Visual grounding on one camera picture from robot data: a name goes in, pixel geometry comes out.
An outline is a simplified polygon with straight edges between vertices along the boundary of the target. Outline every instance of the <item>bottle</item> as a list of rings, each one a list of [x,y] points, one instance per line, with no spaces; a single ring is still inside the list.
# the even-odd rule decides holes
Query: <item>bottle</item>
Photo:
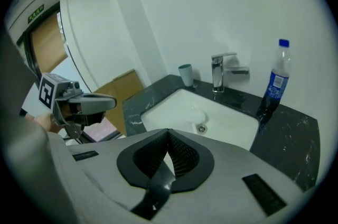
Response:
[[[261,108],[274,112],[283,96],[291,72],[289,41],[279,39],[269,85],[261,102]]]

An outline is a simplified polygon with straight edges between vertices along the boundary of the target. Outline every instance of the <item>white sink basin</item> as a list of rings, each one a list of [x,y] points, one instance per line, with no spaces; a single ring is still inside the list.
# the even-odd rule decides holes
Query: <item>white sink basin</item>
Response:
[[[246,150],[250,150],[258,129],[255,118],[183,89],[142,114],[141,120],[147,131],[172,128]],[[204,133],[198,131],[201,125],[206,126]]]

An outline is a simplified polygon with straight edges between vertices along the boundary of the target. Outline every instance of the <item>black marble countertop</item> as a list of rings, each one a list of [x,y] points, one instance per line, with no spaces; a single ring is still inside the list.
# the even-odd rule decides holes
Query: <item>black marble countertop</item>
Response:
[[[261,98],[225,88],[214,94],[212,84],[194,80],[194,87],[184,86],[181,77],[168,75],[123,102],[127,136],[146,132],[141,114],[178,89],[185,89],[231,107],[259,121],[250,152],[274,166],[303,190],[315,185],[320,161],[318,122],[294,109],[279,105],[273,114],[259,111]]]

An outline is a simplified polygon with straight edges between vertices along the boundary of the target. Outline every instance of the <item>cup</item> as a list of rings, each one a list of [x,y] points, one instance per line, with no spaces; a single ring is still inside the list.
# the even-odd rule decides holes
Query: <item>cup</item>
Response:
[[[186,87],[193,86],[192,67],[191,64],[184,64],[179,67],[179,72],[183,83]]]

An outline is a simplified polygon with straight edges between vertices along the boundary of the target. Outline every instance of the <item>exit sign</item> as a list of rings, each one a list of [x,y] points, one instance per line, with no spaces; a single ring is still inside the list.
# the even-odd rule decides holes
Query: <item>exit sign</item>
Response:
[[[34,11],[33,14],[31,14],[29,17],[28,17],[28,24],[30,24],[34,18],[36,18],[44,9],[44,4],[42,4],[38,9],[36,9]]]

